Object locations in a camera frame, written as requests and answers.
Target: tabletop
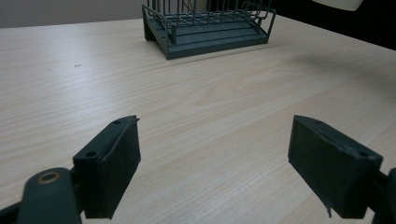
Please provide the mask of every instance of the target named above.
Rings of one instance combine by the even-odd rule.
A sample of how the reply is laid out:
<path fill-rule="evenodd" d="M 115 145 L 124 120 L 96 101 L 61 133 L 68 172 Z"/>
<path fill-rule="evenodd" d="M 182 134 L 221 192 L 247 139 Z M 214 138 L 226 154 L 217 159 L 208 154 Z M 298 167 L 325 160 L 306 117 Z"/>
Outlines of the tabletop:
<path fill-rule="evenodd" d="M 396 167 L 396 52 L 277 16 L 266 45 L 166 61 L 142 20 L 0 29 L 0 208 L 32 175 L 72 168 L 137 115 L 142 161 L 112 220 L 371 223 L 326 208 L 288 162 L 293 115 Z"/>

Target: rack wire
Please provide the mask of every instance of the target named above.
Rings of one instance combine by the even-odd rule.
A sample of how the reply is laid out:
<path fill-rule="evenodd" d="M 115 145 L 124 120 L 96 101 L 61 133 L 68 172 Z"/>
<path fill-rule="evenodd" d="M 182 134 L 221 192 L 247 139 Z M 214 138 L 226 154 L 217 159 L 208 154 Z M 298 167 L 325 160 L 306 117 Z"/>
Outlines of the rack wire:
<path fill-rule="evenodd" d="M 272 0 L 205 1 L 202 9 L 199 0 L 148 0 L 142 6 L 145 38 L 156 40 L 168 60 L 268 43 L 276 16 Z"/>

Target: metal wire basket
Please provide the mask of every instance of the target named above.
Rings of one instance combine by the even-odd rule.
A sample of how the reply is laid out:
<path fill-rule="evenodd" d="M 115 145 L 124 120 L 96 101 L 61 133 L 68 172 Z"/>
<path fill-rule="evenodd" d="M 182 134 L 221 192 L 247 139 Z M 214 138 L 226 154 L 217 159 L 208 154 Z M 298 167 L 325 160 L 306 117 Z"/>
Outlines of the metal wire basket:
<path fill-rule="evenodd" d="M 148 0 L 142 6 L 145 38 L 156 40 L 166 59 L 268 43 L 276 15 L 272 0 L 218 0 L 213 5 L 207 0 L 205 8 L 197 2 L 202 5 L 199 0 Z M 270 14 L 264 31 L 262 22 Z"/>

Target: gray wall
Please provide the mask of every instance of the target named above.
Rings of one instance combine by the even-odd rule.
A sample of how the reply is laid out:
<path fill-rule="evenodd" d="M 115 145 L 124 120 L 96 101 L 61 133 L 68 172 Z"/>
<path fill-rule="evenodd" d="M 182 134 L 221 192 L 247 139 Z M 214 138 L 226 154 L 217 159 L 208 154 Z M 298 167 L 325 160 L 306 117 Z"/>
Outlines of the gray wall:
<path fill-rule="evenodd" d="M 147 0 L 0 0 L 0 28 L 142 17 Z M 197 0 L 205 8 L 206 0 Z"/>

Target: light wood grain surface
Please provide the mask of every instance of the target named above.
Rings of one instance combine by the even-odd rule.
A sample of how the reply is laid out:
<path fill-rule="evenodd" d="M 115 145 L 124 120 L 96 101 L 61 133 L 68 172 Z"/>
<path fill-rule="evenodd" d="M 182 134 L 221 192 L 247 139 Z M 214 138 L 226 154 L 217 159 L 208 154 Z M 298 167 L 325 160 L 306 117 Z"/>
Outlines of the light wood grain surface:
<path fill-rule="evenodd" d="M 370 223 L 328 218 L 290 166 L 292 116 L 377 151 L 387 174 L 396 53 L 280 16 L 267 45 L 173 61 L 141 20 L 1 29 L 0 208 L 134 114 L 137 172 L 113 220 L 84 223 Z"/>

